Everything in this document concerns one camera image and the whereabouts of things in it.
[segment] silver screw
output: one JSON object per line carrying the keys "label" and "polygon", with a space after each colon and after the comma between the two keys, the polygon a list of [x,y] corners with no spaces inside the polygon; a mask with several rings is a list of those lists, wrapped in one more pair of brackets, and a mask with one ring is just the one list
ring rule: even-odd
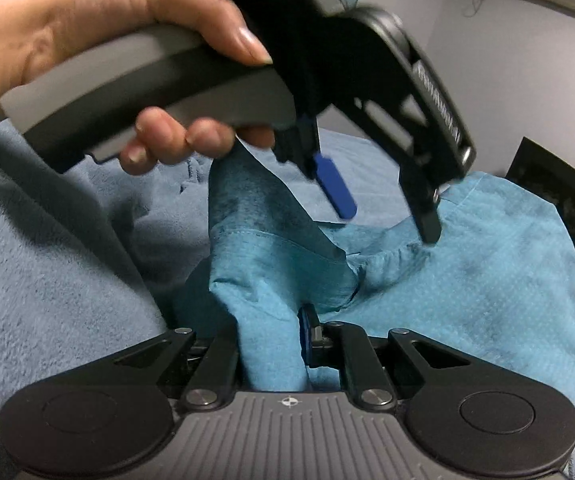
{"label": "silver screw", "polygon": [[216,402],[218,396],[212,390],[197,388],[190,390],[185,396],[185,399],[194,406],[207,406],[208,404]]}
{"label": "silver screw", "polygon": [[372,406],[382,406],[388,402],[392,402],[392,394],[379,388],[371,388],[363,391],[361,400]]}

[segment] human hand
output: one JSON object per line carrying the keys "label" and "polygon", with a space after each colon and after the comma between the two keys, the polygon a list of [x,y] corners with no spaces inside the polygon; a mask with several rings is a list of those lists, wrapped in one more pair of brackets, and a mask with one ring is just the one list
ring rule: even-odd
{"label": "human hand", "polygon": [[[271,62],[230,0],[0,0],[0,96],[96,44],[156,22],[192,28],[238,62]],[[143,110],[136,131],[119,156],[130,174],[146,173],[158,161],[176,164],[193,152],[222,156],[235,139],[226,124],[201,118],[186,128],[160,108]],[[261,148],[274,142],[264,126],[238,133]]]}

